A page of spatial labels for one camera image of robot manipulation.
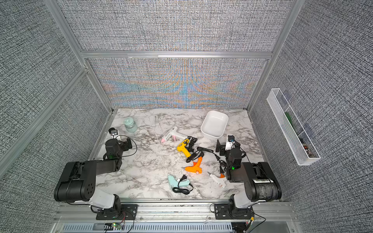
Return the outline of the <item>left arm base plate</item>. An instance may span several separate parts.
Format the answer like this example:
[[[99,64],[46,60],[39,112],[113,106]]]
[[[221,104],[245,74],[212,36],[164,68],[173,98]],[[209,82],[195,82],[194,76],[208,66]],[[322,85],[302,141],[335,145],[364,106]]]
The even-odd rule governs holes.
[[[137,204],[122,204],[119,209],[98,210],[96,220],[135,220],[138,207]]]

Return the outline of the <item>white storage box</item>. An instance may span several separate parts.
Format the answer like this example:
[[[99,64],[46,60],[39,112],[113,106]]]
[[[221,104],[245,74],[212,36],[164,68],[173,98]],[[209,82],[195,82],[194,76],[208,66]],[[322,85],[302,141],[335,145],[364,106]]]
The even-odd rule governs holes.
[[[215,110],[209,111],[202,123],[201,132],[210,140],[221,139],[224,135],[229,117]]]

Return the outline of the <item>yellow black glue gun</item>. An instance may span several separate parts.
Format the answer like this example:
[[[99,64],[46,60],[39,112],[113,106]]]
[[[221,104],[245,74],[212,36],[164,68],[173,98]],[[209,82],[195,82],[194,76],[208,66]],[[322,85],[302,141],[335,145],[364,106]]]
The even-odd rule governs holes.
[[[194,145],[197,142],[197,138],[189,136],[184,139],[182,143],[177,146],[177,150],[182,152],[187,158],[194,152]]]

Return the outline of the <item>white orange glue gun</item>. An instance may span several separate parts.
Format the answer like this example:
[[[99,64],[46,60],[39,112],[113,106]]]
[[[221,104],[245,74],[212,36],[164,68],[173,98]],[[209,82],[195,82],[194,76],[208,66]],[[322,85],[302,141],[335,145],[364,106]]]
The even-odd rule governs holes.
[[[214,175],[212,173],[209,173],[209,177],[214,182],[216,182],[219,185],[219,187],[221,187],[221,188],[225,188],[226,187],[226,183],[225,182],[227,181],[227,179],[226,179],[226,177],[223,174],[221,174],[220,177],[217,177],[216,175]]]

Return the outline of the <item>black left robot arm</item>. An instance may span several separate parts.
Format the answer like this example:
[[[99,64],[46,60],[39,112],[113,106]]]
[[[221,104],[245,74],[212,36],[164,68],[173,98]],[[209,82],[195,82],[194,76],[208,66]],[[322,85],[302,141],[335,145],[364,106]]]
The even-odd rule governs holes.
[[[98,175],[118,172],[122,166],[123,152],[133,148],[132,139],[119,137],[105,143],[106,153],[102,160],[68,162],[54,190],[54,199],[70,205],[87,205],[97,220],[125,219],[120,198],[96,187]]]

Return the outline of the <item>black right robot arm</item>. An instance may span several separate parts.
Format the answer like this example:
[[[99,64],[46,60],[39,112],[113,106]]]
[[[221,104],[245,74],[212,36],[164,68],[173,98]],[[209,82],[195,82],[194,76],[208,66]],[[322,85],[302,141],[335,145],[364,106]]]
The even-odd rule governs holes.
[[[244,186],[243,191],[230,196],[227,204],[214,205],[216,219],[249,219],[254,216],[252,206],[281,199],[282,190],[270,165],[243,162],[247,154],[233,136],[225,144],[217,141],[216,152],[226,160],[222,184],[228,181]]]

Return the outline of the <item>white pink glue gun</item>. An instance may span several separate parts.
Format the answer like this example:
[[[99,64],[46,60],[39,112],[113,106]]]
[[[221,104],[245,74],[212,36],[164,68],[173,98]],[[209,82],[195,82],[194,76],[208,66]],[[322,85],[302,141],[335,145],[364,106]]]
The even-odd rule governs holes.
[[[169,138],[172,137],[174,141],[176,140],[184,140],[188,138],[187,135],[183,135],[178,132],[178,127],[173,126],[161,139],[161,143],[164,143],[169,140]]]

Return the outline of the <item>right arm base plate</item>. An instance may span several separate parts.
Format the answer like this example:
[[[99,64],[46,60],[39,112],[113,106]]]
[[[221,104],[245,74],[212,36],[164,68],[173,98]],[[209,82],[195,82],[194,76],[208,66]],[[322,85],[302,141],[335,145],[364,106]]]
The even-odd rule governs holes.
[[[251,209],[238,209],[229,204],[214,204],[213,212],[218,220],[250,220],[254,216]]]

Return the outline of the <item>mint green glue gun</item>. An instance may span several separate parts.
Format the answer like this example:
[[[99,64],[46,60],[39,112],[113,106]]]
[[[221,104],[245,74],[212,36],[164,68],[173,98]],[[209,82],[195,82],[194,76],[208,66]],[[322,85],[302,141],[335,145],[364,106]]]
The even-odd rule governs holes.
[[[186,175],[183,175],[182,178],[177,180],[174,176],[168,174],[168,182],[174,193],[189,195],[194,189]]]

